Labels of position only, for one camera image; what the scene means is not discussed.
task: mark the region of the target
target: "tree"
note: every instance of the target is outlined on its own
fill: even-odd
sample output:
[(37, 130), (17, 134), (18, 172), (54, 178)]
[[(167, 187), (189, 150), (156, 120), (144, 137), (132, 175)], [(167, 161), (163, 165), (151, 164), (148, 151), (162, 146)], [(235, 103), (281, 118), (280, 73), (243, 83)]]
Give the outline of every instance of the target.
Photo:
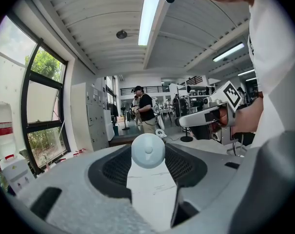
[[(27, 66), (30, 57), (25, 57), (25, 65)], [(59, 81), (62, 64), (47, 53), (45, 50), (38, 50), (31, 70), (45, 77)]]

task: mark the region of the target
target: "red label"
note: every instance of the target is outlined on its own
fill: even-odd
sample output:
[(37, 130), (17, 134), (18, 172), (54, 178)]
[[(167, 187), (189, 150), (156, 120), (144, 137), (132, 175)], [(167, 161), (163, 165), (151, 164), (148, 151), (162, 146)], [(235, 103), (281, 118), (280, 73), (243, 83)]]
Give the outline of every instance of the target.
[(0, 122), (0, 136), (9, 135), (13, 133), (11, 122)]

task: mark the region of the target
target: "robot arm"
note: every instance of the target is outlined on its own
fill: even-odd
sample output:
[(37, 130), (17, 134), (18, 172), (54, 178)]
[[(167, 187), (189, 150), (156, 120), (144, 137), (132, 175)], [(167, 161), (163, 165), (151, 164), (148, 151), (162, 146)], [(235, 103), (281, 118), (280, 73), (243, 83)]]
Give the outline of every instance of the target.
[[(195, 136), (197, 126), (207, 125), (204, 131), (207, 129), (209, 139), (214, 139), (223, 145), (236, 142), (237, 140), (232, 138), (231, 126), (234, 126), (235, 112), (241, 100), (236, 88), (228, 81), (211, 96), (205, 98), (202, 111), (177, 118), (175, 123), (181, 127), (192, 127), (191, 130)], [(227, 109), (228, 123), (226, 126), (221, 125), (219, 122), (220, 107)]]

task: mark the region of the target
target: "black cap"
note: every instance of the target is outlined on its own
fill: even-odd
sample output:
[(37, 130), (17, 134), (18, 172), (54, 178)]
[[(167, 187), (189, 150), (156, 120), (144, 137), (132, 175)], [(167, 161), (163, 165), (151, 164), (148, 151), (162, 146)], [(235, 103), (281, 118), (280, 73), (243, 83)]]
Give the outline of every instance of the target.
[(143, 90), (143, 88), (141, 86), (136, 86), (136, 88), (134, 89), (134, 93), (138, 90)]

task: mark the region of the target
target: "white cabinet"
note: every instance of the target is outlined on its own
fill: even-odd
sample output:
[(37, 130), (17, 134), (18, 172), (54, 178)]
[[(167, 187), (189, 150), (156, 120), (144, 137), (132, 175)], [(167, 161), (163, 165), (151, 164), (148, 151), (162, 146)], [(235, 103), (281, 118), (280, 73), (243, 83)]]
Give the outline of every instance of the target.
[(96, 151), (109, 147), (101, 93), (87, 83), (71, 87), (71, 117), (78, 149)]

